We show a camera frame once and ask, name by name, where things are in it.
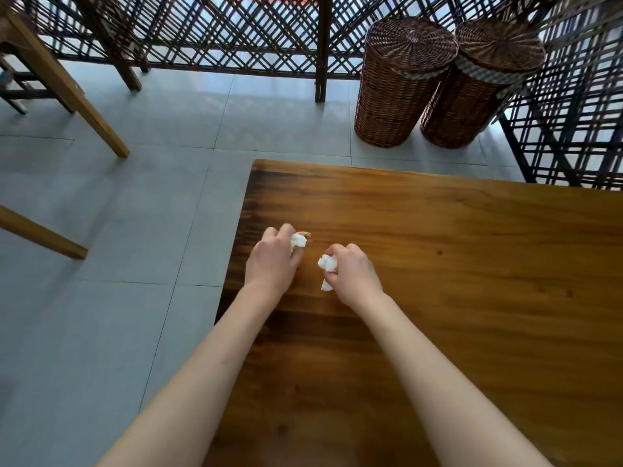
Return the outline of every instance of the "tiled floor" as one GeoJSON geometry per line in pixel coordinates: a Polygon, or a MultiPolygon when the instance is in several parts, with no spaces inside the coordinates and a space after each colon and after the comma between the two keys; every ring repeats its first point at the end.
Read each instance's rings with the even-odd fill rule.
{"type": "Polygon", "coordinates": [[[76,262],[0,231],[0,465],[88,466],[214,323],[258,157],[521,180],[499,127],[462,150],[416,129],[383,150],[353,132],[358,84],[152,71],[130,93],[67,64],[127,141],[79,116],[0,103],[0,203],[89,247],[76,262]]]}

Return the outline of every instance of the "person's right arm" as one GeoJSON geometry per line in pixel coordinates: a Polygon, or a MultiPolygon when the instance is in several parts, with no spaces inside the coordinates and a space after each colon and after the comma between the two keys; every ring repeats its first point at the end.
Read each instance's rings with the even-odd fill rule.
{"type": "Polygon", "coordinates": [[[398,374],[444,467],[541,467],[551,463],[383,292],[359,247],[334,244],[338,273],[324,273],[368,325],[398,374]]]}

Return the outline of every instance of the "white tissue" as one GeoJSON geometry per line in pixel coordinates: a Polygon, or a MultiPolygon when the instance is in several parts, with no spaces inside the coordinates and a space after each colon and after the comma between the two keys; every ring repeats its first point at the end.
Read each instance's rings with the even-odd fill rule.
{"type": "Polygon", "coordinates": [[[300,234],[293,234],[290,238],[290,252],[294,250],[295,247],[305,247],[307,244],[307,238],[300,234]]]}
{"type": "MultiPolygon", "coordinates": [[[[330,256],[327,254],[323,254],[322,257],[318,260],[318,267],[326,270],[327,272],[335,272],[338,269],[338,258],[335,256],[330,256]]],[[[326,280],[322,281],[322,287],[320,287],[322,291],[331,291],[333,287],[327,283],[326,280]]]]}

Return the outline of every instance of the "person's left arm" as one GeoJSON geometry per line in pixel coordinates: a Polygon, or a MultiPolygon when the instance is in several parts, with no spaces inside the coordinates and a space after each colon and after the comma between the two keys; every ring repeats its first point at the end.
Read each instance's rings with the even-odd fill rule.
{"type": "Polygon", "coordinates": [[[200,466],[257,333],[290,287],[303,256],[290,256],[289,224],[264,231],[244,287],[179,372],[112,445],[97,467],[200,466]]]}

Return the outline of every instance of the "brown wicker basket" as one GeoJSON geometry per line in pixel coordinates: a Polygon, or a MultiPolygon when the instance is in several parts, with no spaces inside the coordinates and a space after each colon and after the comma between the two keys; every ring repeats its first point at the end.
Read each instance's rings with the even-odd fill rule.
{"type": "Polygon", "coordinates": [[[457,52],[452,33],[437,23],[416,18],[374,23],[366,36],[357,135],[382,148],[404,142],[457,52]]]}
{"type": "Polygon", "coordinates": [[[424,137],[443,148],[466,146],[545,62],[536,34],[497,19],[466,21],[456,29],[459,53],[421,122],[424,137]]]}

